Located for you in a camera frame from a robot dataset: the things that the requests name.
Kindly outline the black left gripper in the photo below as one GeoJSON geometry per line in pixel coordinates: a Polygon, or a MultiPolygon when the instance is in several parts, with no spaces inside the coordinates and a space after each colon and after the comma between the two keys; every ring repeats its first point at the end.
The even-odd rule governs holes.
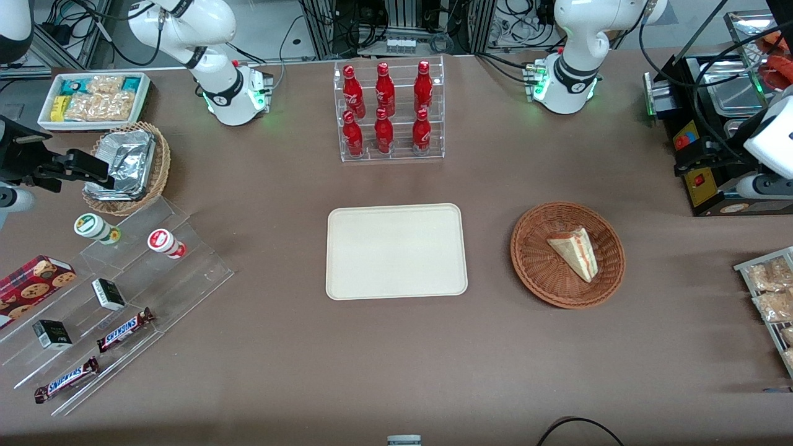
{"type": "Polygon", "coordinates": [[[675,139],[674,175],[683,176],[691,170],[710,167],[717,161],[718,178],[739,178],[756,172],[759,162],[751,155],[744,144],[751,133],[717,135],[717,145],[711,139],[675,139]]]}

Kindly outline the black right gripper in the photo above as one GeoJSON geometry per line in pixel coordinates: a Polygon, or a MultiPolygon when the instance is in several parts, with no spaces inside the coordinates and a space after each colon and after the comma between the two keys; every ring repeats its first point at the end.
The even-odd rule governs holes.
{"type": "Polygon", "coordinates": [[[51,152],[43,143],[49,135],[29,129],[1,116],[1,180],[12,185],[39,187],[55,194],[62,189],[61,180],[50,177],[62,173],[63,180],[87,181],[105,189],[115,189],[110,164],[79,149],[65,155],[51,152]]]}

